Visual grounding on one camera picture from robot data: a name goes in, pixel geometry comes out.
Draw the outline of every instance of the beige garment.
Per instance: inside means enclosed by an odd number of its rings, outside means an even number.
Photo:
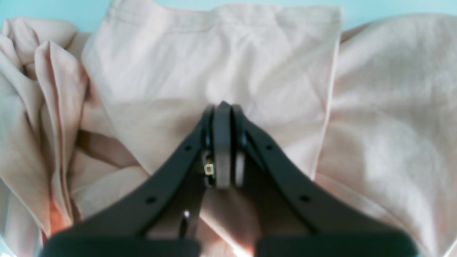
[[[7,20],[7,245],[32,256],[42,232],[116,202],[153,175],[207,104],[224,100],[306,176],[410,233],[424,256],[457,256],[457,18],[395,17],[343,34],[341,24],[336,7],[201,12],[150,0],[114,0],[87,42],[64,21]],[[249,255],[261,235],[235,190],[207,193],[200,218],[206,256]]]

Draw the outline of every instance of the screw hole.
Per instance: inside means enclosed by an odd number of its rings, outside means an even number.
[[[155,198],[154,196],[149,197],[148,199],[146,199],[146,203],[147,204],[155,203],[155,201],[157,201],[157,198]]]
[[[301,200],[302,202],[305,202],[305,203],[311,202],[311,198],[309,198],[309,197],[306,196],[306,195],[300,196],[300,200]]]

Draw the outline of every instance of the light blue background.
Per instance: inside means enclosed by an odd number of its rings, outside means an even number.
[[[0,0],[0,21],[8,17],[31,16],[65,19],[81,31],[96,29],[109,0]],[[388,16],[439,12],[457,15],[457,0],[156,0],[175,8],[209,10],[228,3],[293,5],[340,5],[345,13],[345,28]],[[11,254],[0,239],[0,256]]]

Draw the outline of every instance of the pink cloth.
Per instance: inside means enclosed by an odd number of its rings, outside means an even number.
[[[414,15],[341,33],[337,7],[209,12],[113,0],[89,39],[65,21],[0,35],[0,233],[18,257],[126,195],[207,104],[238,103],[320,186],[457,256],[457,18]],[[207,193],[206,256],[261,235],[236,190]]]

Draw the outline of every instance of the crumpled fabric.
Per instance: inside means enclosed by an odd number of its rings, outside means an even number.
[[[457,17],[342,23],[331,6],[150,0],[113,0],[91,35],[6,20],[0,235],[35,256],[153,176],[203,109],[227,101],[335,197],[409,233],[423,256],[457,256]],[[259,237],[240,192],[205,194],[204,256],[252,255]]]

